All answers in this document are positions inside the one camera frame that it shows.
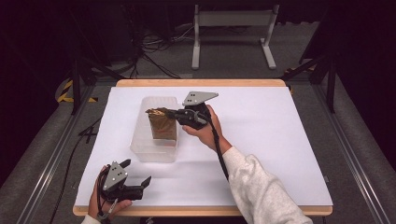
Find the white metal stand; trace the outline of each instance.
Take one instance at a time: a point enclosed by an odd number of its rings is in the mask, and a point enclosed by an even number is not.
[[[199,56],[201,41],[199,38],[200,26],[266,26],[265,38],[261,38],[262,49],[270,69],[276,69],[274,57],[271,53],[269,43],[274,30],[279,5],[272,10],[261,11],[199,11],[195,5],[194,15],[194,49],[192,52],[192,69],[199,68]]]

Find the white sleeve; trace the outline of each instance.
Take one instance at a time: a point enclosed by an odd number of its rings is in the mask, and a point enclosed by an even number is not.
[[[231,192],[249,224],[312,223],[285,191],[280,180],[264,171],[259,160],[236,147],[223,154]]]
[[[100,224],[100,222],[95,218],[86,215],[84,220],[81,222],[81,224]]]

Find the person's left hand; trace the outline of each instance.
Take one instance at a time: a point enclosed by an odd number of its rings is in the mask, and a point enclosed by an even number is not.
[[[93,218],[96,218],[97,215],[98,215],[98,212],[99,212],[98,211],[98,204],[97,204],[97,190],[98,190],[97,189],[97,182],[98,181],[99,180],[96,179],[96,182],[95,182],[95,185],[94,185],[94,188],[93,188],[93,192],[92,192],[92,195],[91,195],[91,198],[90,198],[90,206],[88,208],[88,215],[90,217],[93,217]],[[103,203],[103,201],[104,201],[104,199],[101,197],[100,198],[100,203]],[[112,219],[119,211],[121,211],[122,209],[124,209],[126,207],[131,206],[131,204],[132,204],[131,200],[123,200],[121,202],[118,202],[116,204],[116,206],[113,208],[113,211],[111,212],[109,218]],[[111,205],[112,205],[112,203],[105,202],[105,204],[102,207],[102,211],[104,213],[107,213],[108,210],[110,209]]]

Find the human hand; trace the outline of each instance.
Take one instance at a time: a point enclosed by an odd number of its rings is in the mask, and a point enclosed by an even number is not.
[[[221,154],[224,154],[224,152],[230,149],[232,145],[223,136],[219,118],[216,115],[215,111],[213,110],[212,106],[207,105],[207,109],[210,112],[210,117],[212,119],[213,126],[215,127],[216,132],[218,133],[219,136],[219,146],[220,146]],[[207,145],[209,148],[216,150],[216,144],[214,140],[215,138],[212,132],[212,126],[210,124],[206,124],[206,126],[200,130],[195,130],[190,126],[184,125],[183,130],[189,135],[198,137],[199,140],[205,145]]]
[[[98,208],[98,201],[97,201],[97,193],[98,193],[98,189],[97,189],[97,183],[98,181],[100,181],[98,178],[95,181],[95,185],[93,188],[93,192],[90,198],[90,205],[88,208],[88,215],[90,217],[96,218],[98,213],[99,213],[99,208]],[[100,204],[102,204],[104,202],[104,199],[102,198],[102,196],[100,197]],[[121,211],[122,209],[131,206],[132,201],[131,200],[123,200],[121,202],[116,203],[115,207],[113,208],[113,211],[111,212],[109,219],[112,219],[119,211]],[[102,211],[104,213],[108,213],[108,211],[110,210],[112,203],[109,202],[105,202],[103,204],[102,207]]]

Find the clear plastic container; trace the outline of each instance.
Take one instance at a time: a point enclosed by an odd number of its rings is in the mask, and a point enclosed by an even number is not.
[[[166,107],[180,109],[176,97],[149,96],[142,100],[131,150],[140,161],[174,162],[177,154],[177,141],[166,139],[153,139],[149,116],[146,110],[151,108]],[[177,123],[177,139],[180,125]]]

